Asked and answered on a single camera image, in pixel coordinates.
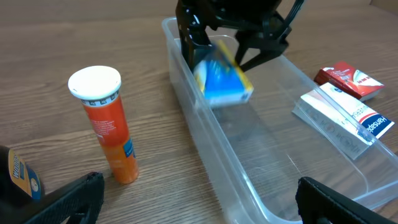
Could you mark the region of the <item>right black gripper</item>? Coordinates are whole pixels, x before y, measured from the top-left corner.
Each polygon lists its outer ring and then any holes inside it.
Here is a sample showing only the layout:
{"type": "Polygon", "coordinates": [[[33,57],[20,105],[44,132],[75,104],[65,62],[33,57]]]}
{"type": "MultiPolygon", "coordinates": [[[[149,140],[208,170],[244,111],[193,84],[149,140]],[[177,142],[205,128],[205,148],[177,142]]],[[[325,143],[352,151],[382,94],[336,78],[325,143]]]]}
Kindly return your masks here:
{"type": "Polygon", "coordinates": [[[296,0],[286,17],[279,0],[179,0],[175,8],[182,55],[191,71],[213,50],[206,28],[238,30],[235,62],[243,72],[281,56],[288,47],[282,37],[304,4],[296,0]],[[258,54],[242,63],[249,49],[258,54]]]}

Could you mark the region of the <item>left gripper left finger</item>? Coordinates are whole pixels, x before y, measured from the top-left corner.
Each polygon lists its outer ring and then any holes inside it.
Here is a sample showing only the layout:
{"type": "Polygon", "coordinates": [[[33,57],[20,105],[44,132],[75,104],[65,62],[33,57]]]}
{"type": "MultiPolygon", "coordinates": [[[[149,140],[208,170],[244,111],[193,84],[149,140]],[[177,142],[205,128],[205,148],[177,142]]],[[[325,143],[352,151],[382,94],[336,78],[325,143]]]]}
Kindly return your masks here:
{"type": "Polygon", "coordinates": [[[95,224],[104,202],[104,177],[90,172],[45,195],[38,202],[7,210],[1,223],[95,224]]]}

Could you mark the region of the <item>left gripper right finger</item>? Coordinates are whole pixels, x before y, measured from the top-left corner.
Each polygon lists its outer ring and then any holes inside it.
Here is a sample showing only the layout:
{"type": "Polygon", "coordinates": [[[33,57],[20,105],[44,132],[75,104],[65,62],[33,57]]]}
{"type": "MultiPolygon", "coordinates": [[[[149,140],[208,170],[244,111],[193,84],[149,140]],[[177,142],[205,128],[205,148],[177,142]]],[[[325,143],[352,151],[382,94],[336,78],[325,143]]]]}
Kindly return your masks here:
{"type": "Polygon", "coordinates": [[[303,224],[395,224],[311,177],[298,180],[295,200],[303,224]]]}

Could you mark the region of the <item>blue yellow VapoDrops box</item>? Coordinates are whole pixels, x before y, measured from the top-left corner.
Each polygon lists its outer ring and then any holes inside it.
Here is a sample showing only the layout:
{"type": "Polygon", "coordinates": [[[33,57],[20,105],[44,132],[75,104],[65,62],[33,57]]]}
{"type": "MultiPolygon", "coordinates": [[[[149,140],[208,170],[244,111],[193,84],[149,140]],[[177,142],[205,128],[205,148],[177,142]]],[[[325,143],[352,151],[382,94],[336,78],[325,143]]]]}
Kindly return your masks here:
{"type": "Polygon", "coordinates": [[[211,108],[247,103],[254,91],[222,40],[195,66],[193,76],[211,108]]]}

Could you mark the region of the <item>black tube white cap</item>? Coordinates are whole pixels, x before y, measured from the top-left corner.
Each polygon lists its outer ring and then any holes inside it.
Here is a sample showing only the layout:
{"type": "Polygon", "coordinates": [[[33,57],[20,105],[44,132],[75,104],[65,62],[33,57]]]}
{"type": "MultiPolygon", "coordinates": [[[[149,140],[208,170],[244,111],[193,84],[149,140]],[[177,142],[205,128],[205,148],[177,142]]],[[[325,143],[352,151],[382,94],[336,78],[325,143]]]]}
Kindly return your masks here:
{"type": "Polygon", "coordinates": [[[39,175],[14,150],[1,146],[1,210],[24,207],[44,195],[39,175]]]}

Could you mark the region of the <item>clear plastic container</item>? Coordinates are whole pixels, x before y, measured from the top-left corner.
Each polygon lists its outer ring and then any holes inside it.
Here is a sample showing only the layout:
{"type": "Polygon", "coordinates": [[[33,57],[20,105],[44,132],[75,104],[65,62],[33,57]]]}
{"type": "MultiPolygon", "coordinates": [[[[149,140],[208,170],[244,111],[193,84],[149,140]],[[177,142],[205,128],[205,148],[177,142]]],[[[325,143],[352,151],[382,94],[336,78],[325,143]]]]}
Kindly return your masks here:
{"type": "Polygon", "coordinates": [[[247,72],[247,103],[210,108],[180,50],[177,20],[163,21],[170,81],[229,223],[300,223],[295,195],[311,177],[374,209],[397,197],[397,156],[375,140],[355,160],[295,115],[299,98],[322,92],[281,56],[247,72]]]}

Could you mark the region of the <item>white blue Hansaplast box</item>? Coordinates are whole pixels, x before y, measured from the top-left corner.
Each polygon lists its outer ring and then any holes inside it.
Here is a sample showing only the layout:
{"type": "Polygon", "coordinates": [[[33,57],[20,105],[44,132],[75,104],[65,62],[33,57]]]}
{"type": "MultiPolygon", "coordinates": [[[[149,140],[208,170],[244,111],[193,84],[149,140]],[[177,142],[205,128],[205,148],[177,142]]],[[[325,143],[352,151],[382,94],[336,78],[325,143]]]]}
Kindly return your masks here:
{"type": "Polygon", "coordinates": [[[302,95],[292,112],[355,160],[394,122],[331,83],[302,95]]]}

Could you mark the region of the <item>red white small box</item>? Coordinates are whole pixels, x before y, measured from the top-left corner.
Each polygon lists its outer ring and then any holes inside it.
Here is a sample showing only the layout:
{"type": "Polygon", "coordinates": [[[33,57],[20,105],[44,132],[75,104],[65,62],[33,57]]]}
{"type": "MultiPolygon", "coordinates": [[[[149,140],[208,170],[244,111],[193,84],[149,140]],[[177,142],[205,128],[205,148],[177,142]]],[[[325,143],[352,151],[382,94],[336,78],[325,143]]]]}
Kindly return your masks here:
{"type": "Polygon", "coordinates": [[[375,97],[385,87],[381,82],[344,61],[321,68],[313,80],[319,85],[331,83],[359,101],[375,97]]]}

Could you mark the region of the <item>orange tube white cap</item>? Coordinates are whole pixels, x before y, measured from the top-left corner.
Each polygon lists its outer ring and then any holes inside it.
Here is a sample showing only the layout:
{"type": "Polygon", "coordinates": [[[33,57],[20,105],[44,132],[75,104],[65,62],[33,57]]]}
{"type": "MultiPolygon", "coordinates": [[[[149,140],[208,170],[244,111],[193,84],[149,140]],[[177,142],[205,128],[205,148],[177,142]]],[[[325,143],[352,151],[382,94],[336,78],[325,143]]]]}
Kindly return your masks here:
{"type": "Polygon", "coordinates": [[[120,73],[104,65],[82,68],[68,80],[70,93],[81,101],[114,178],[129,184],[138,178],[139,166],[121,99],[121,84],[120,73]]]}

